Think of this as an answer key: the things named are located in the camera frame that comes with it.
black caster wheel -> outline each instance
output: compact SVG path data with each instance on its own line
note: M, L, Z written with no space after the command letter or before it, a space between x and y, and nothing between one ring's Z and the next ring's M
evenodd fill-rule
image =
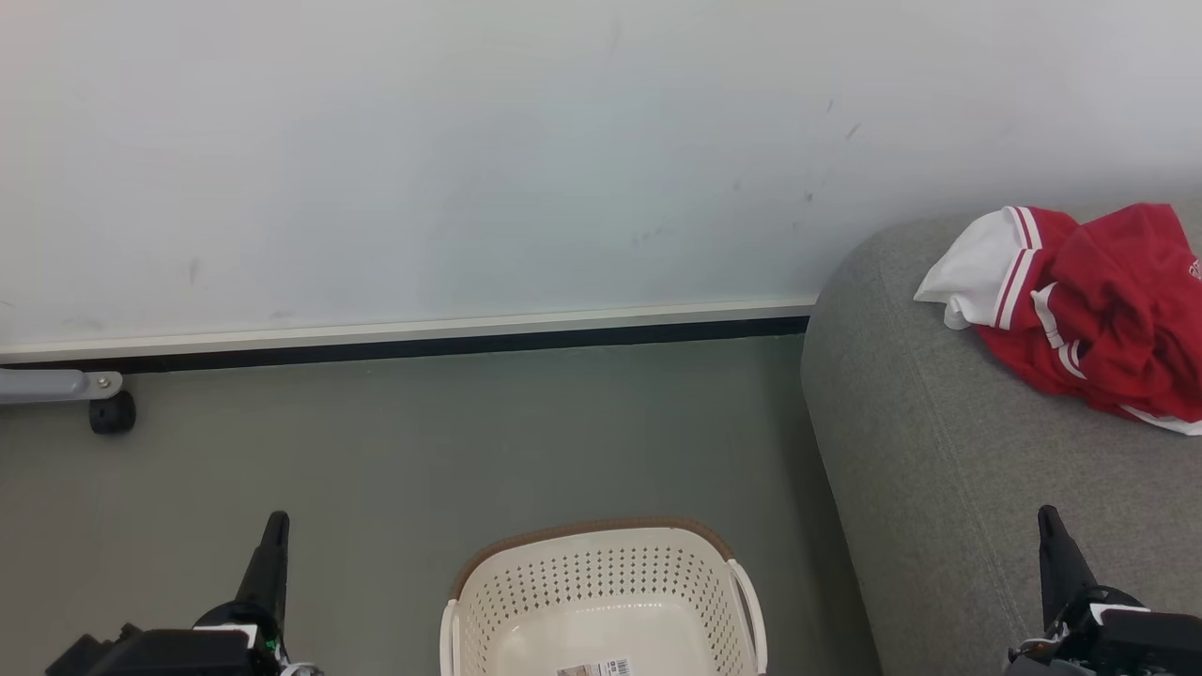
M138 419L138 409L133 405L133 395L125 390L107 399L88 402L88 422L96 434L120 434L133 429Z

metal bracket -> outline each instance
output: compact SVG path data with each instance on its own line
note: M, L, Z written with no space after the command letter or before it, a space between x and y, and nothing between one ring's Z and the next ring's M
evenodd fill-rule
M0 368L0 404L107 399L121 391L121 374L73 369Z

white stripe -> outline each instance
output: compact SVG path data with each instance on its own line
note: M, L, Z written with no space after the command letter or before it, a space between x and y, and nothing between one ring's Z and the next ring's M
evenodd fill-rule
M1060 338L1060 332L1055 327L1055 315L1052 314L1052 308L1048 307L1048 298L1052 296L1052 287L1055 285L1057 283L1053 281L1039 291L1031 291L1031 303L1035 306L1035 314L1039 315L1040 324L1043 325L1043 334L1048 337L1052 349L1064 345L1064 338Z
M1076 375L1082 380L1085 379L1085 374L1082 373L1077 367L1072 366L1072 360L1069 358L1069 345L1060 345L1060 349L1057 350L1055 354L1060 355L1060 363L1064 364L1064 368L1067 369L1069 373Z
M1010 331L1010 319L1014 315L1014 304L1018 302L1018 293L1027 281L1027 273L1031 269L1031 259L1034 256L1035 251L1030 249L1023 249L1018 253L1018 272L1014 273L1014 281L1010 286L1010 293L1006 293L1006 302L1001 308L1001 321L998 324L998 328L1002 331Z
M1023 237L1023 219L1018 217L1018 209L1014 207L1006 207L1006 213L1010 214L1010 220L1014 224L1014 230L1018 231L1018 248L1025 249L1028 239Z
M1182 434L1188 434L1190 437L1202 435L1202 421L1185 422L1184 420L1171 415L1158 417L1149 413L1136 410L1126 404L1119 404L1119 408L1147 422L1148 425L1155 425L1156 427L1164 427L1165 429L1172 429L1173 432L1180 432Z
M998 298L993 302L993 312L989 313L989 326L994 328L998 328L998 325L994 322L1000 319L998 316L998 313L1001 312L1001 303L1002 301L1006 300L1006 297L1002 296L1002 293L1006 291L1006 280L1010 279L1010 274L1014 272L1014 266L1018 265L1018 259L1020 259L1022 255L1023 250L1019 248L1018 254L1014 255L1013 260L1010 261L1010 266L1006 267L1006 274L1002 275L1001 278L1001 286L998 289Z
M1033 215L1031 210L1027 207L1018 207L1018 209L1023 212L1024 217L1027 217L1027 233L1031 238L1031 249L1042 249L1043 239L1040 238L1040 229L1035 223L1035 215Z

basket handle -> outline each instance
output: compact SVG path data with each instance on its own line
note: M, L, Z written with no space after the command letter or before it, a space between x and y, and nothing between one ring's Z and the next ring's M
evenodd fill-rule
M739 565L739 562L733 558L728 562L731 570L734 571L734 580L739 583L739 592L743 594L743 600L748 604L748 610L751 612L750 624L751 633L755 639L755 663L756 674L767 674L768 671L768 634L763 629L763 611L760 610L760 597L755 593L755 587L751 586L751 579L748 577L746 570ZM739 604L739 613L743 613L743 605ZM743 618L744 624L748 623L748 618Z
M442 611L439 636L439 672L441 676L459 676L459 618L454 616L456 599L447 601Z

black baseboard strip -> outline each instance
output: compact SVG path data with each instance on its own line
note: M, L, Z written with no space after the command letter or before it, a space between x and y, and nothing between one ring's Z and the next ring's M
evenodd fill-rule
M752 336L790 336L805 332L809 318L750 319L742 321L712 321L700 324L667 324L660 326L630 326L620 328L589 328L554 331L514 336L474 336L466 338L435 338L430 340L395 340L389 343L359 343L352 345L320 345L315 348L274 348L267 350L237 350L230 352L200 352L145 357L113 357L46 363L11 364L5 368L77 368L79 370L115 370L123 374L168 373L173 370L204 370L216 368L246 368L294 363L343 362L361 360L391 360L429 357L438 355L474 355L480 352L513 352L583 348L591 345L636 345L642 343L679 343L749 338Z

